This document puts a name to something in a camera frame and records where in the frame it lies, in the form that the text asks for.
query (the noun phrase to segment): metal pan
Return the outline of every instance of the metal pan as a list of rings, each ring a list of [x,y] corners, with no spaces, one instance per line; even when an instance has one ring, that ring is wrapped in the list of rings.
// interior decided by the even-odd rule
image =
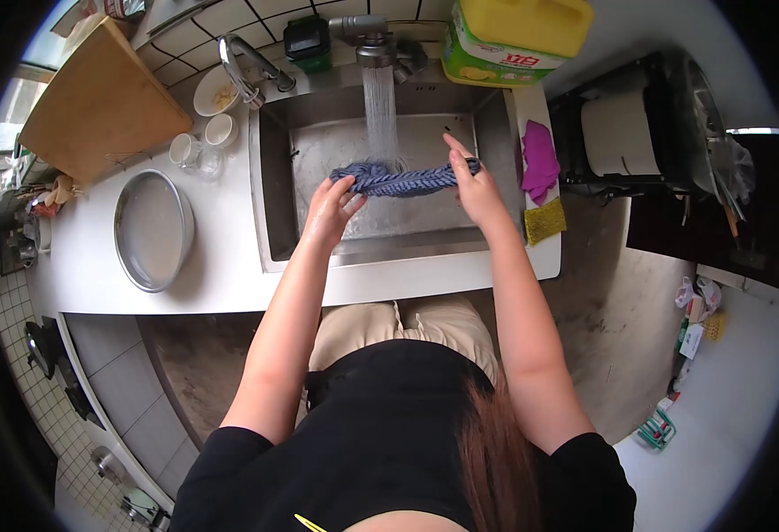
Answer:
[[[188,198],[155,169],[126,182],[114,210],[114,245],[132,284],[150,293],[171,286],[194,240]]]

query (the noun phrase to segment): stainless steel sink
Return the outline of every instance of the stainless steel sink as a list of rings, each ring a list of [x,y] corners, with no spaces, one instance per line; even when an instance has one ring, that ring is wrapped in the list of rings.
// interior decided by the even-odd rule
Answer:
[[[333,168],[368,157],[362,71],[336,67],[298,78],[288,93],[263,82],[267,100],[251,112],[251,186],[262,268],[282,271],[298,243],[309,200]],[[450,132],[484,162],[517,227],[525,200],[510,91],[449,82],[434,62],[395,87],[398,140],[407,169],[448,161]],[[454,191],[373,197],[352,218],[330,266],[486,250]]]

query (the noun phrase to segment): kitchen counter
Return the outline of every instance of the kitchen counter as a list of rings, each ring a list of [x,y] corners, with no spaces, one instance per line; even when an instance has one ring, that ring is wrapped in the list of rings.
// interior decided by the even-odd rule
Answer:
[[[194,88],[205,72],[171,89],[194,119],[198,139],[209,118],[193,111]],[[513,91],[518,130],[531,119],[549,127],[543,87]],[[66,206],[52,222],[52,252],[42,255],[29,272],[40,299],[52,313],[192,314],[265,310],[281,273],[262,270],[251,202],[248,106],[230,114],[239,137],[226,151],[223,177],[208,185],[172,165],[167,145],[137,156],[126,169],[92,186],[86,196]],[[163,293],[145,293],[129,282],[114,248],[114,208],[128,179],[145,168],[157,168],[188,196],[195,218],[192,250],[176,282]],[[558,195],[549,191],[548,201]],[[534,204],[526,197],[526,204]],[[526,248],[537,278],[560,272],[560,234]],[[479,251],[401,261],[333,267],[328,272],[324,305],[403,299],[491,286],[490,253]]]

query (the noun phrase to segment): running water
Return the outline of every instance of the running water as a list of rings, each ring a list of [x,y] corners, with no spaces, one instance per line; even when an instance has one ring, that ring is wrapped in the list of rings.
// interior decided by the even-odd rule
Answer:
[[[395,127],[395,83],[392,67],[363,68],[365,128],[369,160],[398,169],[398,133]]]

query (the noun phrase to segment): kitchen floor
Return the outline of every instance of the kitchen floor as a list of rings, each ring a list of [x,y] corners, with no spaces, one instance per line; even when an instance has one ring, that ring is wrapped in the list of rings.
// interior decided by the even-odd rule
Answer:
[[[629,435],[666,393],[681,310],[673,294],[693,264],[625,248],[629,200],[606,207],[565,194],[562,267],[543,282],[575,389],[608,442]],[[496,338],[492,291],[465,293]],[[169,395],[200,445],[226,413],[262,313],[139,316]]]

